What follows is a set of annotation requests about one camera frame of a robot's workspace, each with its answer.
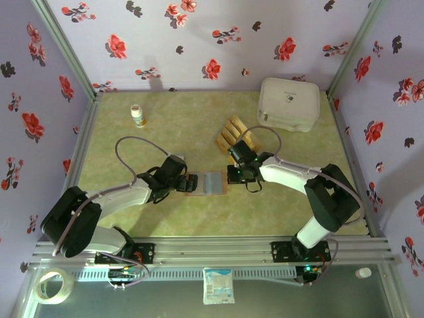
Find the white pill bottle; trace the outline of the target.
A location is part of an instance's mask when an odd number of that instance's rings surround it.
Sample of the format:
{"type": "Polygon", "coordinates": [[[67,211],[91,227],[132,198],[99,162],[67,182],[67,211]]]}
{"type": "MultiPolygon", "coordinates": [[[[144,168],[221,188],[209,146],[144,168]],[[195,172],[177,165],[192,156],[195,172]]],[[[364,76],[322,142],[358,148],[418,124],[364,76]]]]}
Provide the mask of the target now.
{"type": "Polygon", "coordinates": [[[134,104],[131,105],[131,117],[135,125],[139,128],[144,127],[146,124],[146,119],[144,118],[144,113],[140,105],[134,104]]]}

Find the white zip case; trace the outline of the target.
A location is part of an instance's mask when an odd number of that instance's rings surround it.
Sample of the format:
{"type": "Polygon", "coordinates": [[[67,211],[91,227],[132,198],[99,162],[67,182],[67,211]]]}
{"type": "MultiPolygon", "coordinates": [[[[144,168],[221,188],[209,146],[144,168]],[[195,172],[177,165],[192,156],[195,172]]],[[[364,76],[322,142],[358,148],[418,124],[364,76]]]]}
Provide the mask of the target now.
{"type": "Polygon", "coordinates": [[[259,124],[306,133],[319,116],[319,87],[314,83],[280,78],[262,81],[257,108],[259,124]]]}

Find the small controller board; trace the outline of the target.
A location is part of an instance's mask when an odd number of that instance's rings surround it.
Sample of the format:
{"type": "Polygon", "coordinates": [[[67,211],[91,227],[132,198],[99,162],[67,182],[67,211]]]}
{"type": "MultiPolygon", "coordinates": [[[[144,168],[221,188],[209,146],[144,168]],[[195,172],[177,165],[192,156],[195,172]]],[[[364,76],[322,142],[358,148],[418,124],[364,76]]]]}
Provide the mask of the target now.
{"type": "Polygon", "coordinates": [[[133,280],[140,275],[138,266],[123,266],[121,268],[110,268],[108,278],[110,280],[133,280]]]}
{"type": "Polygon", "coordinates": [[[312,286],[318,277],[322,274],[322,266],[304,265],[296,266],[295,281],[301,286],[312,286]]]}

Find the white blue plastic packet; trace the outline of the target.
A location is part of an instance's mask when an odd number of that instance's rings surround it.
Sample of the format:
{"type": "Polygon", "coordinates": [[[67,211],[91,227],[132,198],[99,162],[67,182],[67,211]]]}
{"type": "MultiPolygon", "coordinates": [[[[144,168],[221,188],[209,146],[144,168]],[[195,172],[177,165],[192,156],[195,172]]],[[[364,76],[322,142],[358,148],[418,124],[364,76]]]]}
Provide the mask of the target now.
{"type": "Polygon", "coordinates": [[[203,304],[222,305],[234,302],[233,271],[225,268],[204,268],[203,304]]]}

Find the clear adhesive tape roll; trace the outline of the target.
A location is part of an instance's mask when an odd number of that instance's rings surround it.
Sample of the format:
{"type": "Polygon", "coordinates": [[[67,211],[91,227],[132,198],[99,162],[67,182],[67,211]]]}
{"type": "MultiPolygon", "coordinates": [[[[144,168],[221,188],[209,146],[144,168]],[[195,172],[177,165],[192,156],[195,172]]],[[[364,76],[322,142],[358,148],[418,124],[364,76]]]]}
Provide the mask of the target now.
{"type": "Polygon", "coordinates": [[[35,286],[33,288],[37,302],[45,305],[56,305],[67,300],[74,289],[74,277],[60,268],[52,268],[43,271],[37,277],[35,286]],[[48,282],[54,278],[59,277],[62,285],[58,292],[52,296],[47,294],[48,282]]]}

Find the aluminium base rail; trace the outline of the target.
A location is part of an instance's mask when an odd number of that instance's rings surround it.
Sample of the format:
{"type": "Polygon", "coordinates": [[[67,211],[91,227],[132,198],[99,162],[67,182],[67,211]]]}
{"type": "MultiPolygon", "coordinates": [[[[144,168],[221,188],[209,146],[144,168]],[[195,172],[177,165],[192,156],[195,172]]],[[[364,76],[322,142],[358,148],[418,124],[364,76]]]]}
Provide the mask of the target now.
{"type": "MultiPolygon", "coordinates": [[[[136,243],[154,243],[150,267],[277,266],[271,243],[290,237],[147,237],[136,243]]],[[[334,265],[395,264],[397,257],[388,240],[367,235],[333,236],[328,239],[334,265]]]]}

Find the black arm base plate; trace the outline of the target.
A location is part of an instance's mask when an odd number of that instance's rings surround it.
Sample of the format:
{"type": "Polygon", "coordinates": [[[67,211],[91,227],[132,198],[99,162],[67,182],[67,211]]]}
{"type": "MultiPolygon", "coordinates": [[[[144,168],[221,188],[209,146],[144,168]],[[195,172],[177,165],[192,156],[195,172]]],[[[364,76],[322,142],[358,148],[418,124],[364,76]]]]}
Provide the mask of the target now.
{"type": "Polygon", "coordinates": [[[292,241],[271,243],[273,262],[329,262],[331,252],[327,241],[321,241],[313,248],[305,248],[292,241]]]}
{"type": "Polygon", "coordinates": [[[135,243],[129,258],[143,264],[153,264],[155,256],[155,244],[154,243],[135,243]]]}

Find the aluminium table side rail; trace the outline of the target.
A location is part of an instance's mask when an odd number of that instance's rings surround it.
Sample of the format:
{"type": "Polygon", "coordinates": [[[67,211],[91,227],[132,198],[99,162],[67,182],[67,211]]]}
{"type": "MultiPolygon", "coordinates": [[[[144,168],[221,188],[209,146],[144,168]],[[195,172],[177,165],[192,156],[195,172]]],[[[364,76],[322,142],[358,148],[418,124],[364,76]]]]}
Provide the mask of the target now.
{"type": "Polygon", "coordinates": [[[341,114],[341,111],[336,110],[334,106],[334,98],[329,93],[329,90],[325,91],[325,97],[327,98],[327,101],[329,102],[329,107],[331,108],[331,111],[335,120],[335,124],[337,126],[339,136],[341,138],[344,153],[346,156],[346,160],[348,162],[349,170],[350,170],[352,180],[356,188],[356,192],[362,200],[363,208],[361,209],[361,212],[363,214],[363,219],[368,228],[368,234],[371,237],[383,237],[384,234],[380,230],[378,222],[375,220],[374,207],[366,194],[366,190],[368,189],[368,186],[365,182],[362,169],[360,167],[358,157],[356,155],[354,145],[350,137],[351,134],[347,134],[345,132],[345,129],[348,127],[348,125],[346,124],[345,119],[343,115],[341,114]]]}
{"type": "Polygon", "coordinates": [[[77,186],[79,183],[101,98],[102,93],[98,93],[95,95],[94,100],[89,101],[87,104],[83,121],[79,127],[76,144],[72,152],[68,175],[65,178],[64,186],[60,195],[62,195],[69,187],[77,186]]]}

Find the aluminium frame post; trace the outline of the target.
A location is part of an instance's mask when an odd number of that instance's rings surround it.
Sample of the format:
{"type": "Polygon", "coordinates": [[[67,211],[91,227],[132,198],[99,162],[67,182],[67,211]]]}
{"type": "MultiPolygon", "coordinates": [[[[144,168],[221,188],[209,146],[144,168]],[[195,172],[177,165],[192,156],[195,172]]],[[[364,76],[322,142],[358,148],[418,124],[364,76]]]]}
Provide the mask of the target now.
{"type": "Polygon", "coordinates": [[[74,49],[70,45],[70,42],[62,27],[60,26],[57,18],[54,16],[54,13],[47,3],[47,0],[30,0],[30,2],[39,14],[40,18],[43,20],[51,37],[54,39],[63,57],[66,59],[69,67],[79,81],[79,84],[83,87],[83,90],[85,91],[89,100],[95,101],[97,94],[92,88],[83,66],[81,65],[76,53],[74,52],[74,49]]]}
{"type": "Polygon", "coordinates": [[[374,24],[378,20],[382,9],[385,7],[387,2],[388,0],[371,0],[365,18],[362,21],[359,29],[357,30],[354,38],[352,39],[352,42],[349,45],[348,52],[346,53],[346,56],[344,57],[328,90],[326,91],[326,95],[328,98],[332,98],[334,96],[334,92],[337,90],[338,86],[343,80],[343,77],[348,72],[348,68],[350,66],[350,63],[353,61],[355,54],[361,49],[364,39],[372,30],[374,24]]]}

